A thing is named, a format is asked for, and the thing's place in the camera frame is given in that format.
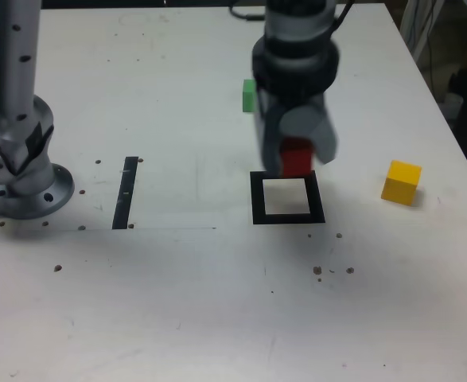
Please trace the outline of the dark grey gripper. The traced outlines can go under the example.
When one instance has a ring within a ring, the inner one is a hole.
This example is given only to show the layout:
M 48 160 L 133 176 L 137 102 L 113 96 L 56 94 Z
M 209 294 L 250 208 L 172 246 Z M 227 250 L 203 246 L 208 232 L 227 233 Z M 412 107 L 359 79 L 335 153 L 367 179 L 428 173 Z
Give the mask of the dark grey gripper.
M 336 157 L 337 135 L 323 93 L 278 94 L 257 85 L 254 118 L 260 159 L 271 176 L 282 175 L 282 136 L 309 141 L 322 164 Z

